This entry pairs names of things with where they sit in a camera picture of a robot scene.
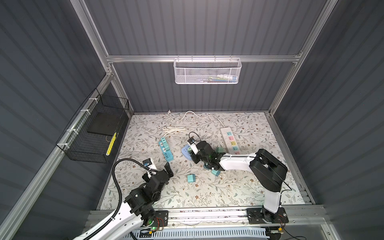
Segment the blue square socket cube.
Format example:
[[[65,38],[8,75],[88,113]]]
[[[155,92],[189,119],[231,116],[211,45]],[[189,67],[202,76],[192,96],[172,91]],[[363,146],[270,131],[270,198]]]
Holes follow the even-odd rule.
[[[188,160],[188,161],[191,161],[192,160],[192,157],[191,157],[191,153],[190,153],[190,146],[189,145],[185,145],[182,150],[181,150],[183,156]]]

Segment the white long power strip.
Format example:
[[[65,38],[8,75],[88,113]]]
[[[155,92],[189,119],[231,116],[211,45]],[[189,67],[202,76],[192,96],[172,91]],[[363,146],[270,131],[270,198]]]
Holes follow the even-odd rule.
[[[226,128],[221,128],[220,129],[226,148],[227,152],[232,155],[240,155],[240,148],[238,146],[238,143],[235,139],[235,135],[230,127]]]

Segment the teal power strip with USB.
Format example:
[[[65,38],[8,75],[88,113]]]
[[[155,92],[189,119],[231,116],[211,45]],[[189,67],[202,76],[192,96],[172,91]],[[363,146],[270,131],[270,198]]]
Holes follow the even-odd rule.
[[[162,137],[161,140],[158,142],[160,148],[161,148],[161,152],[163,153],[165,159],[167,162],[170,162],[174,159],[174,156],[171,152],[171,148],[167,142],[167,140],[165,139],[165,137]]]

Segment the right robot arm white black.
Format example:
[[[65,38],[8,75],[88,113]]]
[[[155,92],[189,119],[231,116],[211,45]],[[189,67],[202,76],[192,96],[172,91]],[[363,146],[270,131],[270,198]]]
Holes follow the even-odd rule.
[[[265,201],[262,213],[265,217],[275,218],[281,209],[281,190],[288,168],[265,149],[254,154],[231,155],[214,151],[206,141],[188,140],[194,163],[203,162],[208,170],[247,171],[253,173],[265,188]]]

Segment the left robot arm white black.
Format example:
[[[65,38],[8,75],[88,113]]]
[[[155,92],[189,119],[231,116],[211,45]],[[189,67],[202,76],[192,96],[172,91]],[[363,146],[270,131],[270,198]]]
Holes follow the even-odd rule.
[[[154,173],[146,179],[145,183],[132,190],[125,198],[115,173],[118,164],[124,161],[137,164],[145,169],[147,173]],[[162,190],[173,176],[174,172],[169,163],[166,163],[164,169],[159,171],[151,169],[134,159],[118,160],[114,163],[112,172],[112,178],[119,195],[117,208],[93,228],[75,237],[75,239],[118,240],[142,226],[150,226],[156,216],[153,204],[160,200]]]

